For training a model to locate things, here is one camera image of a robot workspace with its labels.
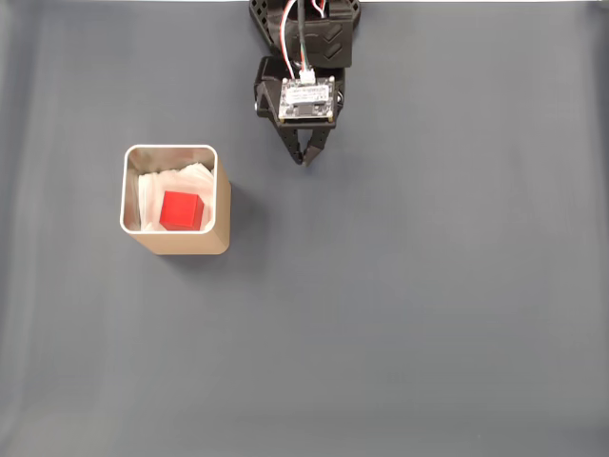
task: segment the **red cube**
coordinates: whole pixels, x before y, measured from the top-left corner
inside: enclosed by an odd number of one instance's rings
[[[161,225],[170,231],[201,229],[203,200],[194,193],[166,191],[161,209]]]

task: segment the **white label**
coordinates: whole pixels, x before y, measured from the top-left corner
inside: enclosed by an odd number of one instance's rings
[[[302,88],[288,88],[285,91],[285,100],[290,105],[304,103],[325,103],[330,98],[328,86],[306,86]]]

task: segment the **black 3d-printed bracket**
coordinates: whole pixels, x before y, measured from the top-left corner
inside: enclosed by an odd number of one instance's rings
[[[325,140],[332,129],[344,104],[344,69],[318,70],[319,77],[334,76],[336,81],[336,115],[332,122],[327,120],[307,120],[281,122],[278,116],[282,80],[289,77],[285,62],[279,57],[265,57],[258,67],[254,83],[255,108],[259,117],[267,118],[279,133],[290,156],[298,165],[310,165],[324,150]],[[304,150],[298,140],[298,130],[311,130],[311,138]]]
[[[249,14],[274,55],[281,55],[279,25],[285,0],[250,0]],[[345,69],[351,66],[353,30],[360,23],[359,0],[329,0],[326,18],[322,19],[306,2],[304,35],[310,64],[322,69]],[[285,45],[292,60],[300,60],[300,42],[296,8],[287,16]]]

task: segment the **white paper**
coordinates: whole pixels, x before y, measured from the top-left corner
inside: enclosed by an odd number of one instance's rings
[[[138,179],[142,231],[167,231],[159,222],[166,191],[196,193],[203,200],[201,230],[211,224],[213,214],[213,173],[201,164],[180,170],[143,174]]]

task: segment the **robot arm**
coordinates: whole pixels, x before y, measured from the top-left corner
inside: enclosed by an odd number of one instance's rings
[[[293,8],[297,1],[298,11]],[[264,57],[258,68],[256,112],[273,124],[294,162],[306,166],[336,128],[344,105],[344,69],[351,66],[353,30],[361,14],[358,0],[321,1],[250,0],[249,4],[273,54]],[[304,150],[298,140],[301,129],[312,131]]]

